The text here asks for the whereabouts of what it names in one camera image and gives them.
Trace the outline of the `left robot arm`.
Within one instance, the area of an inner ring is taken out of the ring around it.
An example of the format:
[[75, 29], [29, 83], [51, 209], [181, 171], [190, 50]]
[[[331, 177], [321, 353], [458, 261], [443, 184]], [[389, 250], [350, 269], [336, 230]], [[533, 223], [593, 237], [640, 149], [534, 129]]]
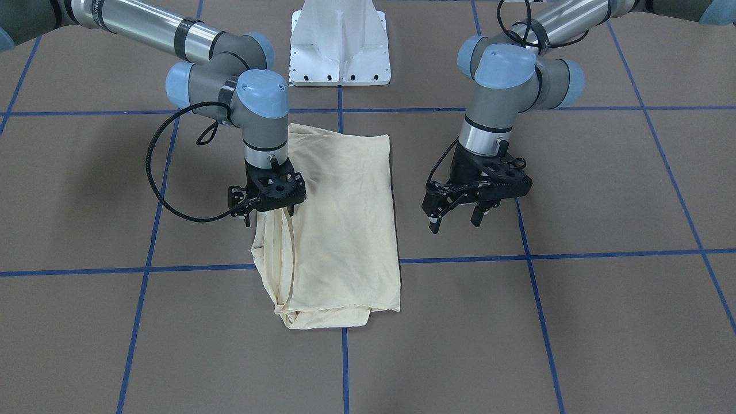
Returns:
[[474, 205], [470, 221], [478, 227], [502, 200], [528, 194], [533, 181], [525, 172], [526, 161], [508, 152], [518, 115], [568, 106], [585, 84], [578, 63], [545, 55], [631, 11], [706, 25], [734, 24], [733, 1], [560, 1], [541, 13], [528, 11], [494, 37], [467, 39], [457, 64], [475, 89], [458, 137], [447, 149], [453, 153], [447, 182], [429, 177], [425, 184], [421, 209], [432, 233], [460, 205]]

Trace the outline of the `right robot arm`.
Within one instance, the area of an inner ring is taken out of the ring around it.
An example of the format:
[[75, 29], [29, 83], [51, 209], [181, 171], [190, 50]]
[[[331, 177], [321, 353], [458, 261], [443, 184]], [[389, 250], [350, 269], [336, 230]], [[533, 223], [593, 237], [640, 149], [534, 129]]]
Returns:
[[[102, 29], [176, 56], [165, 89], [177, 112], [158, 127], [145, 155], [145, 173], [160, 204], [195, 223], [226, 216], [250, 224], [253, 210], [294, 213], [306, 200], [305, 180], [288, 156], [287, 83], [271, 70], [274, 50], [262, 34], [235, 35], [144, 1], [3, 1], [2, 50], [64, 26]], [[205, 219], [182, 214], [166, 202], [152, 176], [151, 160], [161, 134], [192, 112], [213, 120], [197, 139], [210, 143], [218, 127], [239, 128], [247, 183], [228, 189], [228, 210]]]

